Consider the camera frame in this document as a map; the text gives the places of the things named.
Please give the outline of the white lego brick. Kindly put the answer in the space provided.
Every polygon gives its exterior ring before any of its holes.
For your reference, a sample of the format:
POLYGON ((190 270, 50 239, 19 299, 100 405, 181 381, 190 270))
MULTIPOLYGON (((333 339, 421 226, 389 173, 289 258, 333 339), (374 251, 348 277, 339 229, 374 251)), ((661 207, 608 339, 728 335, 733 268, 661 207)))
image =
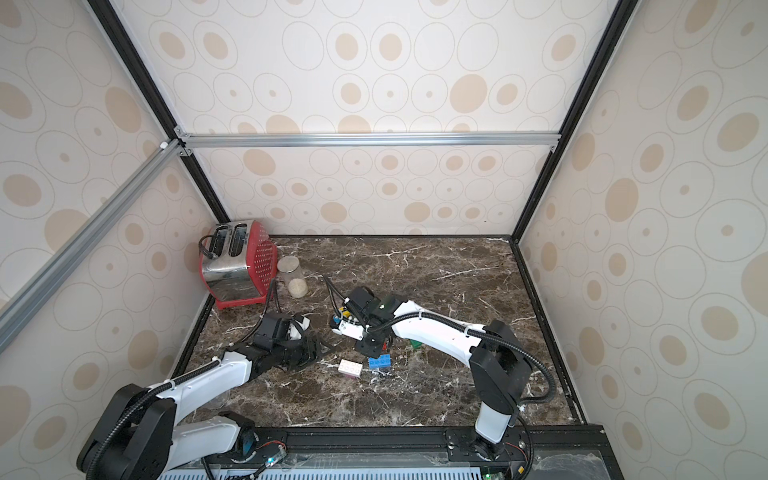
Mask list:
POLYGON ((363 365, 361 363, 349 361, 346 359, 342 359, 338 366, 338 372, 340 371, 346 371, 346 372, 354 372, 359 373, 361 376, 363 370, 363 365))

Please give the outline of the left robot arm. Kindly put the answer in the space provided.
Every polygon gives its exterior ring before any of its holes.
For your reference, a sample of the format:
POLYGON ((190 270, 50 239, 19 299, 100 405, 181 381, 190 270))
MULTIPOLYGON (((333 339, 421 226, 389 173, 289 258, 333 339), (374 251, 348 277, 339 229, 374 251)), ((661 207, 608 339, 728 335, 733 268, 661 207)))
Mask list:
POLYGON ((183 425, 193 411, 273 368, 300 371, 322 355, 301 314, 267 313, 245 338, 203 366, 150 387, 119 389, 81 448, 76 467, 88 479, 157 479, 208 455, 256 450, 250 420, 225 412, 183 425))

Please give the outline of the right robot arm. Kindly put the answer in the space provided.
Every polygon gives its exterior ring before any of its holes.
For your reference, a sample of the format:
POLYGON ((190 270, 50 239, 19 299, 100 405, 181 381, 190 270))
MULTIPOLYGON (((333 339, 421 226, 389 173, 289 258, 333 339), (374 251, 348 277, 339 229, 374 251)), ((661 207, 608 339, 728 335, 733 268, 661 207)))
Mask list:
POLYGON ((546 404, 556 394, 556 381, 547 366, 525 350, 502 321, 488 325, 459 321, 395 295, 379 298, 365 286, 347 295, 331 284, 327 289, 333 308, 330 328, 354 339, 362 355, 377 359, 395 338, 401 338, 465 365, 481 401, 475 421, 480 441, 500 444, 526 406, 546 404))

